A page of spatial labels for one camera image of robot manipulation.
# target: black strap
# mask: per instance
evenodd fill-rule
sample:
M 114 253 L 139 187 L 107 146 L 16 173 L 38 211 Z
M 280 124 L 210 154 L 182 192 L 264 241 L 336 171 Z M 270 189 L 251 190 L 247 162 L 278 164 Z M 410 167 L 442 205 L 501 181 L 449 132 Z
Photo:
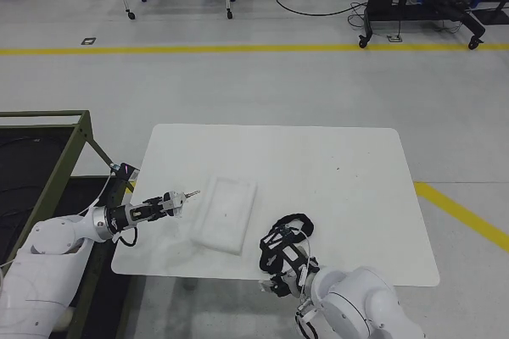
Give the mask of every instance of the black strap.
M 277 250 L 281 247 L 286 247 L 289 243 L 299 243 L 305 240 L 305 236 L 302 233 L 294 234 L 292 231 L 283 232 L 282 228 L 295 220 L 299 220 L 303 223 L 300 229 L 307 236 L 311 236 L 311 234 L 313 234 L 315 225 L 313 225 L 313 222 L 305 214 L 290 214 L 279 219 L 271 227 L 267 236 L 264 236 L 260 240 L 260 250 L 262 251 L 262 254 L 260 255 L 259 266 L 261 270 L 271 275 L 281 273 L 284 259 L 281 255 L 278 255 Z M 280 246 L 276 246 L 276 250 L 271 248 L 272 245 L 278 243 L 280 243 Z

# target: black cable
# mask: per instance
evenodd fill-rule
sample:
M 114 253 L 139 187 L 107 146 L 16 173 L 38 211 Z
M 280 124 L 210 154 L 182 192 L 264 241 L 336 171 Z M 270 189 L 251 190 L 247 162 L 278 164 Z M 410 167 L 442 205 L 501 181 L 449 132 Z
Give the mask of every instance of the black cable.
M 484 12 L 484 11 L 489 11 L 489 10 L 493 10 L 493 9 L 497 9 L 497 8 L 496 8 L 496 7 L 494 7 L 494 8 L 483 8 L 483 9 L 474 9 L 474 10 L 475 10 L 476 12 L 481 12 L 481 11 L 482 11 L 482 12 Z
M 349 25 L 351 25 L 355 28 L 363 28 L 364 27 L 364 14 L 359 14 L 358 12 L 356 12 L 356 9 L 361 6 L 365 6 L 365 4 L 364 3 L 351 3 L 350 6 L 351 6 L 351 9 L 353 10 L 353 12 L 355 12 L 355 13 L 351 14 L 347 17 L 347 22 L 349 22 Z M 352 22 L 350 22 L 353 18 L 356 18 L 356 17 L 358 17 L 362 20 L 362 25 L 355 25 Z
M 64 143 L 62 141 L 59 141 L 59 140 L 54 139 L 52 137 L 48 137 L 48 136 L 23 136 L 23 137 L 20 137 L 20 138 L 16 138 L 16 139 L 12 139 L 12 140 L 8 140 L 6 142 L 0 143 L 0 148 L 2 148 L 4 146 L 7 146 L 7 145 L 11 145 L 12 143 L 22 142 L 22 141 L 26 141 L 26 140 L 31 140 L 33 142 L 39 142 L 41 140 L 49 140 L 49 141 L 58 143 L 61 146 L 61 150 L 64 147 Z
M 0 193 L 17 191 L 17 190 L 25 190 L 27 188 L 40 188 L 41 189 L 42 187 L 41 186 L 35 186 L 35 185 L 19 186 L 19 187 L 12 187 L 12 188 L 6 188 L 6 189 L 3 189 L 3 190 L 0 190 Z
M 126 240 L 122 236 L 119 237 L 119 240 L 125 246 L 128 246 L 128 247 L 136 246 L 136 242 L 137 242 L 137 227 L 134 227 L 134 240 L 132 242 L 126 242 Z
M 275 0 L 276 3 L 279 4 L 279 6 L 285 8 L 287 11 L 289 12 L 292 12 L 292 13 L 295 13 L 295 14 L 299 14 L 299 15 L 305 15 L 305 16 L 332 16 L 332 15 L 337 15 L 337 14 L 342 14 L 342 13 L 345 13 L 345 12 L 349 12 L 351 10 L 353 10 L 353 7 L 351 5 L 351 8 L 347 8 L 347 9 L 344 9 L 344 10 L 341 10 L 341 11 L 338 11 L 338 12 L 333 12 L 333 13 L 326 13 L 326 14 L 311 14 L 311 13 L 303 13 L 303 12 L 298 12 L 298 11 L 295 11 L 291 8 L 288 8 L 287 6 L 283 5 L 279 0 Z
M 307 332 L 305 332 L 304 330 L 304 326 L 302 326 L 302 324 L 299 322 L 298 315 L 294 316 L 294 318 L 296 319 L 296 324 L 298 325 L 299 331 L 302 332 L 302 336 L 304 336 L 305 339 L 310 339 L 310 337 L 307 335 Z M 313 333 L 313 339 L 319 339 L 319 335 L 318 333 L 316 333 L 315 327 L 313 327 L 313 325 L 310 322 L 306 324 L 307 327 L 309 327 L 309 329 L 311 330 L 311 333 Z
M 17 214 L 21 214 L 21 213 L 24 213 L 24 212 L 28 212 L 28 211 L 31 211 L 32 209 L 33 209 L 33 207 L 27 208 L 27 209 L 23 209 L 23 210 L 12 209 L 12 210 L 9 210 L 8 212 L 0 215 L 0 219 L 1 218 L 6 218 L 6 217 L 10 217 L 12 215 L 17 215 Z

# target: caster wheel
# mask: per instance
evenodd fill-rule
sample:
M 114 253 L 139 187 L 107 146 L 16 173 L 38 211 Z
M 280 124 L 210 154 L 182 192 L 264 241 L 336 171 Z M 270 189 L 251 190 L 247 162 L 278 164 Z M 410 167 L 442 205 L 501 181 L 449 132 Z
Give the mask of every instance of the caster wheel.
M 469 48 L 470 50 L 473 50 L 473 49 L 475 49 L 475 48 L 477 48 L 477 47 L 478 47 L 478 41 L 477 41 L 477 40 L 473 40 L 473 39 L 472 39 L 472 40 L 469 42 L 469 44 L 467 44 L 467 48 Z

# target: white tray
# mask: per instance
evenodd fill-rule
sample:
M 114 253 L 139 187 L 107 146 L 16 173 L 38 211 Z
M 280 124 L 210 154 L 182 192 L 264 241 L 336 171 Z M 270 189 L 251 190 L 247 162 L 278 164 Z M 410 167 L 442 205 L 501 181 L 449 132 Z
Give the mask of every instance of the white tray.
M 241 254 L 255 191 L 254 182 L 211 178 L 191 240 L 216 251 Z

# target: green metal frame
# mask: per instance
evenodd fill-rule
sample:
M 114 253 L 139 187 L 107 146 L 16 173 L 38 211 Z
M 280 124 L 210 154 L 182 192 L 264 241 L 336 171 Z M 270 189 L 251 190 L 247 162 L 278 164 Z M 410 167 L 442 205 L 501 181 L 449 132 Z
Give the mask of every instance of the green metal frame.
M 0 118 L 26 118 L 26 117 L 65 117 L 65 116 L 79 116 L 79 119 L 74 124 L 67 125 L 0 125 L 0 129 L 44 129 L 56 127 L 73 127 L 74 130 L 70 135 L 70 139 L 66 143 L 59 160 L 54 166 L 53 172 L 49 176 L 48 182 L 43 188 L 42 194 L 38 198 L 32 213 L 26 221 L 25 227 L 20 232 L 19 239 L 14 245 L 13 250 L 9 254 L 8 261 L 13 260 L 17 250 L 25 242 L 28 234 L 30 233 L 34 224 L 38 221 L 47 220 L 53 217 L 54 210 L 59 203 L 60 197 L 70 179 L 71 173 L 77 163 L 77 159 L 81 155 L 81 150 L 87 142 L 102 158 L 102 160 L 110 165 L 111 159 L 103 151 L 103 149 L 94 141 L 92 134 L 91 116 L 89 111 L 47 111 L 47 112 L 0 112 Z M 122 202 L 126 184 L 120 187 L 118 193 L 113 201 L 114 205 L 119 205 Z M 91 307 L 92 295 L 96 289 L 98 278 L 102 270 L 103 261 L 106 253 L 109 251 L 111 243 L 105 242 L 96 244 L 91 253 L 91 257 L 85 269 L 84 282 L 80 286 L 80 298 L 77 304 L 74 317 L 70 323 L 68 331 L 68 339 L 81 338 L 83 327 L 87 319 L 88 310 Z

